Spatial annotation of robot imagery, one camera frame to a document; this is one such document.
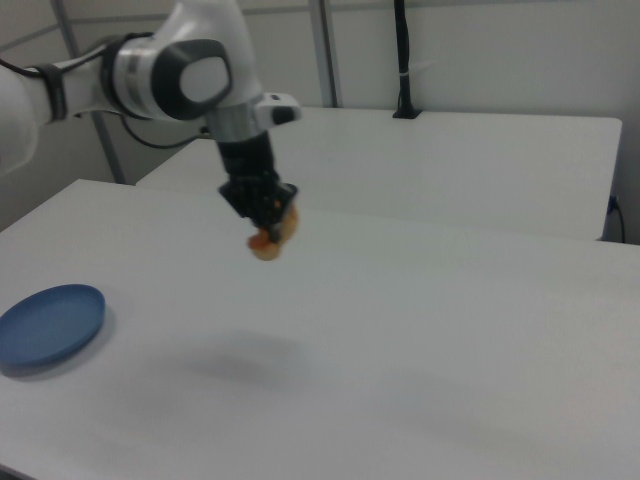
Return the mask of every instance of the blue plate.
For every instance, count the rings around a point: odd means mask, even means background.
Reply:
[[[104,296],[88,285],[36,293],[0,317],[0,363],[36,366],[84,347],[104,321]]]

